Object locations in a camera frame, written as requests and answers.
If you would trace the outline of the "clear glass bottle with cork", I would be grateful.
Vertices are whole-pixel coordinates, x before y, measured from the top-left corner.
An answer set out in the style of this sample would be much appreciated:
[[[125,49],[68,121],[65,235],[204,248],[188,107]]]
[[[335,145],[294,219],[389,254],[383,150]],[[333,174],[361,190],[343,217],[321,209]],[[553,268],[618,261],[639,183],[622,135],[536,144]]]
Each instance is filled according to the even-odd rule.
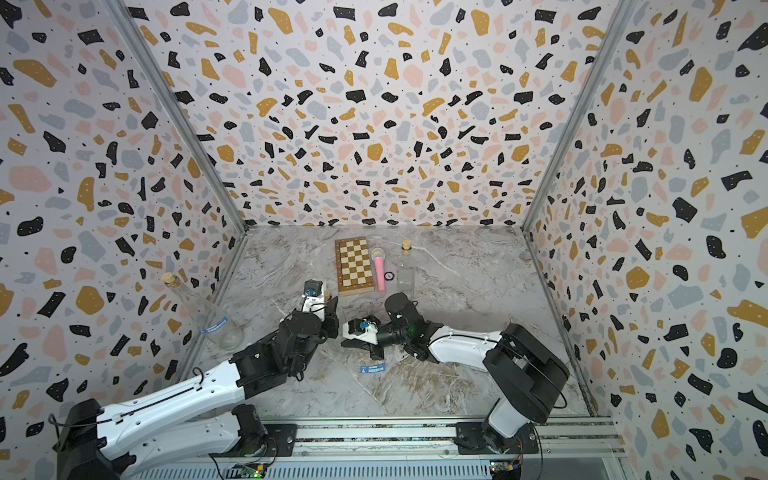
[[[404,240],[401,244],[401,252],[397,270],[398,290],[410,300],[415,294],[415,267],[412,256],[412,242]]]

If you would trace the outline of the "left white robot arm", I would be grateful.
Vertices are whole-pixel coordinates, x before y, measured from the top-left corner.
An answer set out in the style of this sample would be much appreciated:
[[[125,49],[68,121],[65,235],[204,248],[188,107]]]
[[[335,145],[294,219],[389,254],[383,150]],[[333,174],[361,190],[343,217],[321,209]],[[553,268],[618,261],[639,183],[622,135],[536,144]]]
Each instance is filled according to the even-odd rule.
[[[74,405],[58,425],[57,478],[124,479],[190,457],[277,448],[248,401],[303,379],[317,347],[339,333],[337,305],[308,296],[274,332],[186,381],[123,403]]]

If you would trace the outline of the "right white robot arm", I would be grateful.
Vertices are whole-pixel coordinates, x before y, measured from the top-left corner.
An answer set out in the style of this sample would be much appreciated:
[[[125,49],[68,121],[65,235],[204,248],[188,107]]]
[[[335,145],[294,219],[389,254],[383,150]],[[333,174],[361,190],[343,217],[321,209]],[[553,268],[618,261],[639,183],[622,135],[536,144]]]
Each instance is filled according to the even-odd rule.
[[[477,440],[461,434],[456,444],[471,452],[505,453],[525,428],[545,423],[570,376],[566,365],[524,326],[510,323],[501,331],[471,332],[425,319],[404,293],[385,301],[387,323],[375,316],[355,318],[341,327],[344,348],[364,350],[373,360],[400,345],[419,361],[455,363],[490,374],[502,393],[480,424]]]

